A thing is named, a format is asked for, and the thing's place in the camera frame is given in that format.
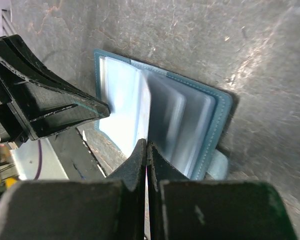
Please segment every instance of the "dark gray surface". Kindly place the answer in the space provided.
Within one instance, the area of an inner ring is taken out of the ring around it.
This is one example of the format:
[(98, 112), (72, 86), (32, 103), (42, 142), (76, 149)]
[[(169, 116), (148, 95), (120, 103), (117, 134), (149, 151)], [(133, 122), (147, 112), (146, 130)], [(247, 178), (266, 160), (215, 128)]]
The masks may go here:
[(96, 161), (75, 128), (50, 136), (48, 139), (69, 180), (92, 182), (105, 179), (106, 176), (103, 175), (105, 170)]
[[(219, 144), (230, 178), (273, 184), (300, 238), (300, 0), (19, 0), (12, 21), (50, 70), (91, 95), (94, 48), (236, 95)], [(82, 129), (113, 171), (122, 155), (92, 123)]]

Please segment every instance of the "purple cable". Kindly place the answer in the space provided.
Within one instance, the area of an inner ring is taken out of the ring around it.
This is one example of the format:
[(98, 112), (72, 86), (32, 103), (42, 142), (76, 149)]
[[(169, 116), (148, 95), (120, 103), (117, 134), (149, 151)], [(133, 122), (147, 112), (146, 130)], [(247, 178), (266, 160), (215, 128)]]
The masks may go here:
[(38, 160), (38, 169), (36, 171), (34, 180), (38, 180), (40, 177), (41, 169), (42, 169), (42, 145), (41, 140), (38, 140), (38, 151), (39, 151), (39, 160)]

